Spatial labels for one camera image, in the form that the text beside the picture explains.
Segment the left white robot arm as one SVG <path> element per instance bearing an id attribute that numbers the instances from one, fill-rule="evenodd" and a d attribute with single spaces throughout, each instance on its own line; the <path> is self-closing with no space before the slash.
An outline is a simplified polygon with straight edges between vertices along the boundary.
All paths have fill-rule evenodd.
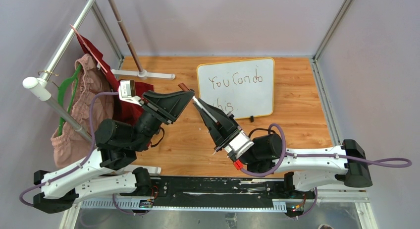
<path id="1" fill-rule="evenodd" d="M 113 119 L 103 120 L 95 132 L 94 143 L 86 157 L 55 172 L 37 171 L 34 185 L 40 193 L 32 207 L 48 214 L 71 208 L 86 199 L 108 194 L 156 195 L 149 171 L 137 167 L 119 174 L 147 150 L 162 124 L 172 124 L 180 117 L 194 92 L 159 94 L 147 91 L 136 96 L 123 88 L 120 100 L 141 106 L 142 114 L 134 125 Z"/>

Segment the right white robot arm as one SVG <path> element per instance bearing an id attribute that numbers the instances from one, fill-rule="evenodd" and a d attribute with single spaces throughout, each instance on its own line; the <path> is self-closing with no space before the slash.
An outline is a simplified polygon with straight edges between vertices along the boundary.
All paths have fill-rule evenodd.
<path id="1" fill-rule="evenodd" d="M 251 138 L 233 114 L 193 97 L 193 105 L 208 128 L 215 152 L 224 150 L 235 169 L 252 177 L 284 173 L 283 191 L 289 198 L 328 184 L 366 188 L 373 185 L 364 150 L 355 140 L 317 149 L 290 149 L 279 124 Z"/>

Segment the yellow-framed whiteboard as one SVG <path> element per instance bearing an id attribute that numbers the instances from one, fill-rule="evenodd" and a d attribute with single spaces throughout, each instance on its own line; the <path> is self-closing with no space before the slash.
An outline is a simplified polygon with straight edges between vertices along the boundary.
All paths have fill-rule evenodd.
<path id="1" fill-rule="evenodd" d="M 236 119 L 271 115 L 274 70 L 270 57 L 201 64 L 197 67 L 199 97 Z"/>

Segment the brown whiteboard marker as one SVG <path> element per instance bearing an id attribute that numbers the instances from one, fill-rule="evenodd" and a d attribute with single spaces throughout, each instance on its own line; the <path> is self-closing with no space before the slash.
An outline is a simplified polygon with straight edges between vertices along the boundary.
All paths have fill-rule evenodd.
<path id="1" fill-rule="evenodd" d="M 207 109 L 207 107 L 200 101 L 199 98 L 193 96 L 192 97 L 193 104 L 196 107 L 197 111 L 200 113 L 200 116 L 203 120 L 203 123 L 206 126 L 211 124 L 218 126 L 219 121 L 215 118 L 215 116 Z"/>

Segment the brown marker cap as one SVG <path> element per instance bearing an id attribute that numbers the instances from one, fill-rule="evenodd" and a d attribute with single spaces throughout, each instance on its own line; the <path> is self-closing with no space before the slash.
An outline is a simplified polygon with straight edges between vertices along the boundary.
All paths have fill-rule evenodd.
<path id="1" fill-rule="evenodd" d="M 190 91 L 190 89 L 184 83 L 179 83 L 178 87 L 184 92 L 189 92 Z"/>

